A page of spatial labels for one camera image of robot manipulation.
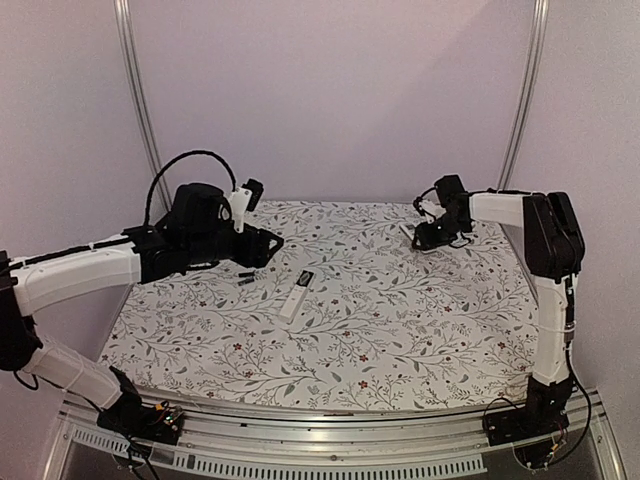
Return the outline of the white air conditioner remote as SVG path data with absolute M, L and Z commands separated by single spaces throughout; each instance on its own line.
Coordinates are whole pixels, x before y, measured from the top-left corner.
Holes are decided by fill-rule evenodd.
M 413 224 L 400 224 L 400 231 L 408 238 L 409 244 L 412 250 L 427 253 L 431 252 L 432 248 L 428 246 L 424 246 L 420 243 L 420 240 L 416 236 L 415 226 Z

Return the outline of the long white remote control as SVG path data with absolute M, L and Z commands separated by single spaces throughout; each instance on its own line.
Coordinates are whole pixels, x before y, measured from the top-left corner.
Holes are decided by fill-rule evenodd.
M 293 287 L 282 305 L 280 319 L 286 323 L 291 323 L 300 307 L 302 306 L 307 293 L 316 274 L 311 270 L 302 270 L 293 284 Z

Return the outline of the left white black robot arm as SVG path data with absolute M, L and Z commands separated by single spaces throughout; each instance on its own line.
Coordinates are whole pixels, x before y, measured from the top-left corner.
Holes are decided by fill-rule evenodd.
M 23 371 L 81 396 L 128 434 L 148 426 L 148 412 L 131 397 L 127 377 L 36 332 L 34 315 L 51 305 L 116 286 L 147 284 L 206 270 L 222 261 L 260 269 L 284 245 L 281 236 L 246 223 L 259 187 L 230 194 L 212 185 L 178 188 L 170 211 L 156 224 L 123 230 L 97 243 L 10 260 L 1 257 L 1 368 Z

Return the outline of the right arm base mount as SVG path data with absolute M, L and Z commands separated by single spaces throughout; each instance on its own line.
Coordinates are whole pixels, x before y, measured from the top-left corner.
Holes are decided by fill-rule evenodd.
M 568 427 L 565 407 L 542 393 L 528 393 L 520 406 L 506 397 L 498 397 L 486 406 L 482 415 L 482 428 L 490 446 L 564 433 Z

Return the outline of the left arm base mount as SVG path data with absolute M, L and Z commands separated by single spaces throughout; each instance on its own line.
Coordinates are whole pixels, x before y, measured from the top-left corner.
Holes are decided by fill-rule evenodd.
M 97 426 L 129 439 L 177 445 L 184 425 L 184 410 L 167 400 L 145 406 L 134 384 L 115 367 L 109 370 L 119 382 L 120 396 L 109 408 L 98 413 Z

